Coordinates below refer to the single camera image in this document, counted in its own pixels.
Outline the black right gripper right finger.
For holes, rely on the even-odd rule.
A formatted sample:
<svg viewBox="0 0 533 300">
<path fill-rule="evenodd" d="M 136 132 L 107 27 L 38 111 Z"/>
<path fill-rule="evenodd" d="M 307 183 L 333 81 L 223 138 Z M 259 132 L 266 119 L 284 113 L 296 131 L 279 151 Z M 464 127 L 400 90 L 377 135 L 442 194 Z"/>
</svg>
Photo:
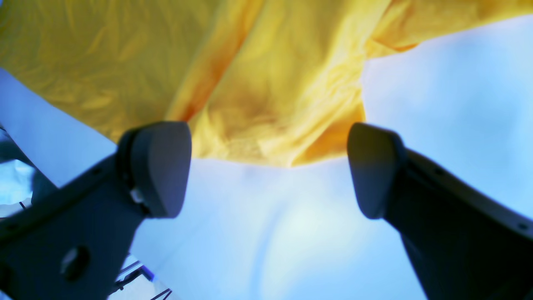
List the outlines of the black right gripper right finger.
<svg viewBox="0 0 533 300">
<path fill-rule="evenodd" d="M 426 298 L 531 300 L 531 219 L 405 147 L 393 131 L 355 123 L 347 149 L 359 209 L 398 232 Z"/>
</svg>

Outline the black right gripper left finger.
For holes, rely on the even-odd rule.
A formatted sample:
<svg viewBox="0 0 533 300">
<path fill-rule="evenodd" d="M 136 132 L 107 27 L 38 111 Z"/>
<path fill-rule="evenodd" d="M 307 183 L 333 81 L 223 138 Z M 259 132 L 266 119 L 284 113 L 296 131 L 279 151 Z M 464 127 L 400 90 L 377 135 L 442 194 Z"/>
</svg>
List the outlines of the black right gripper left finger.
<svg viewBox="0 0 533 300">
<path fill-rule="evenodd" d="M 185 122 L 129 130 L 114 154 L 1 222 L 1 291 L 12 300 L 106 300 L 141 223 L 179 215 L 191 159 Z"/>
</svg>

